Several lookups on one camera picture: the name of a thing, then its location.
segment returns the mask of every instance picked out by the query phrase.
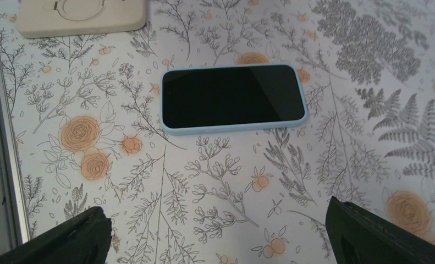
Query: white surface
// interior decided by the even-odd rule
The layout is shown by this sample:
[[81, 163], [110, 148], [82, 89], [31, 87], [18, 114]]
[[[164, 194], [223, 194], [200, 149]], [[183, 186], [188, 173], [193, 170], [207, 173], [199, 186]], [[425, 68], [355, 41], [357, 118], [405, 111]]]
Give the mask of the white surface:
[[145, 0], [27, 0], [16, 29], [31, 39], [137, 30], [145, 22]]

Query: circular indentation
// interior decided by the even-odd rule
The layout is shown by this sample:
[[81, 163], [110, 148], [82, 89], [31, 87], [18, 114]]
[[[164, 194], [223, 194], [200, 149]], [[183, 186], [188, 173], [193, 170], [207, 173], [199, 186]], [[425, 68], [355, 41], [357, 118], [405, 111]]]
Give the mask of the circular indentation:
[[102, 8], [101, 0], [62, 0], [57, 8], [66, 20], [83, 21], [97, 16]]

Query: phone case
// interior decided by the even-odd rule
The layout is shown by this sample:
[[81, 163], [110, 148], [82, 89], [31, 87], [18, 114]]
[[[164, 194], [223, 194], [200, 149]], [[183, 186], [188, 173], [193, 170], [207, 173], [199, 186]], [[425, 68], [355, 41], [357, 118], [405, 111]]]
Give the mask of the phone case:
[[268, 65], [286, 65], [293, 69], [296, 81], [298, 83], [298, 87], [301, 94], [301, 101], [303, 104], [303, 109], [305, 110], [305, 115], [299, 120], [291, 120], [291, 121], [280, 121], [280, 122], [265, 122], [265, 123], [251, 123], [251, 124], [238, 124], [238, 125], [216, 125], [216, 126], [202, 126], [195, 128], [169, 128], [164, 124], [163, 116], [162, 116], [162, 103], [163, 103], [163, 80], [164, 75], [168, 72], [180, 71], [180, 70], [190, 70], [190, 68], [183, 69], [172, 69], [164, 72], [161, 77], [161, 101], [160, 101], [160, 113], [159, 119], [161, 121], [161, 126], [163, 130], [170, 135], [192, 135], [192, 134], [203, 134], [203, 133], [217, 133], [224, 131], [245, 131], [245, 130], [260, 130], [260, 129], [271, 129], [271, 128], [288, 128], [288, 127], [297, 127], [301, 125], [304, 121], [306, 121], [308, 117], [308, 108], [306, 107], [305, 95], [303, 93], [303, 88], [301, 87], [300, 78], [298, 76], [297, 70], [290, 64], [286, 63], [265, 63], [265, 64], [246, 64], [246, 65], [229, 65], [229, 66], [216, 66], [216, 67], [205, 67], [199, 69], [219, 69], [219, 68], [241, 68], [241, 67], [260, 67], [260, 66], [268, 66]]
[[23, 0], [16, 30], [29, 39], [137, 30], [146, 0]]

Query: silver edge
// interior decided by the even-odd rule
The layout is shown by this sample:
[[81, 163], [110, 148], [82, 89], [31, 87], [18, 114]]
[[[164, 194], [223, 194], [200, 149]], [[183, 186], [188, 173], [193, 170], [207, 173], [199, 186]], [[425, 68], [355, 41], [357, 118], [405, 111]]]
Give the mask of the silver edge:
[[1, 153], [7, 154], [3, 158], [5, 169], [7, 171], [9, 196], [13, 210], [13, 221], [15, 225], [16, 239], [19, 245], [29, 240], [29, 224], [26, 215], [25, 201], [23, 197], [23, 186], [21, 181], [21, 172], [18, 165], [17, 150], [15, 147], [14, 132], [11, 124], [8, 103], [5, 97], [5, 82], [2, 73], [0, 60], [0, 142], [4, 150]]

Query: light blue phone case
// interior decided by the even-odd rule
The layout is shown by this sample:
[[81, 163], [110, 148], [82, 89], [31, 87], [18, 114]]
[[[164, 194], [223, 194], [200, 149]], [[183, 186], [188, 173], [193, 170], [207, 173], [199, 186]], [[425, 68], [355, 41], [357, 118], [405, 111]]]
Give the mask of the light blue phone case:
[[296, 127], [301, 125], [308, 117], [308, 109], [306, 107], [305, 95], [303, 93], [303, 88], [301, 87], [300, 78], [298, 77], [297, 70], [290, 64], [285, 63], [265, 63], [265, 64], [245, 64], [245, 65], [229, 65], [229, 66], [220, 66], [220, 67], [204, 67], [204, 68], [196, 68], [196, 69], [219, 69], [219, 68], [242, 68], [242, 67], [260, 67], [260, 66], [271, 66], [271, 65], [286, 65], [293, 69], [296, 81], [298, 82], [298, 87], [300, 90], [301, 101], [303, 104], [303, 109], [305, 110], [305, 115], [298, 120], [291, 121], [279, 121], [279, 122], [265, 122], [265, 123], [251, 123], [251, 124], [238, 124], [238, 125], [216, 125], [216, 126], [201, 126], [195, 128], [170, 128], [164, 124], [164, 120], [162, 118], [162, 96], [163, 96], [163, 87], [164, 87], [164, 75], [168, 72], [180, 71], [180, 70], [190, 70], [192, 68], [182, 68], [182, 69], [172, 69], [167, 70], [162, 74], [161, 77], [161, 101], [160, 101], [160, 113], [159, 119], [161, 121], [161, 126], [163, 130], [170, 135], [192, 135], [192, 134], [203, 134], [203, 133], [217, 133], [217, 132], [225, 132], [225, 131], [244, 131], [244, 130], [259, 130], [259, 129], [270, 129], [270, 128], [288, 128], [288, 127]]

